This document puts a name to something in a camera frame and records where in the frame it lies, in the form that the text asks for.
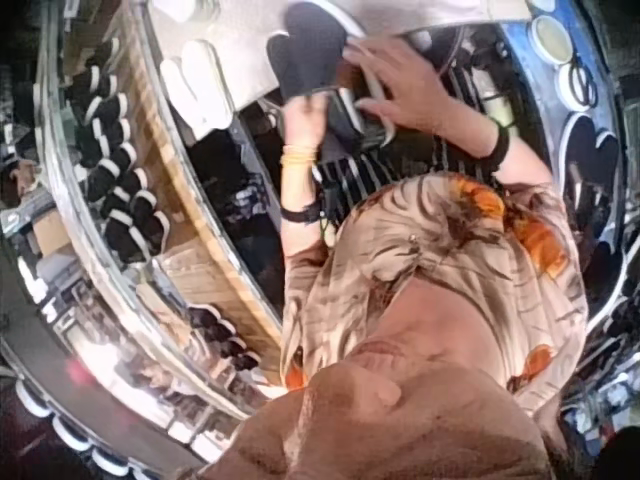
black wristband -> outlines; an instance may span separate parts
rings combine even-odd
[[[500,169],[500,165],[509,151],[509,144],[511,141],[511,137],[509,137],[509,130],[504,128],[498,122],[495,123],[498,126],[498,141],[496,142],[496,146],[489,155],[479,159],[483,170],[491,174],[496,173]]]
[[[315,202],[304,207],[304,210],[301,212],[292,212],[281,206],[280,213],[282,214],[282,218],[288,222],[310,225],[320,221],[322,218],[322,201],[320,197],[316,198]]]

woman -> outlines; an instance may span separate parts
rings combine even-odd
[[[312,167],[326,99],[285,108],[281,373],[292,389],[238,432],[205,478],[550,478],[531,416],[567,382],[585,339],[578,256],[547,167],[449,97],[400,40],[344,57],[393,100],[360,107],[437,134],[495,170],[384,187],[323,242]]]

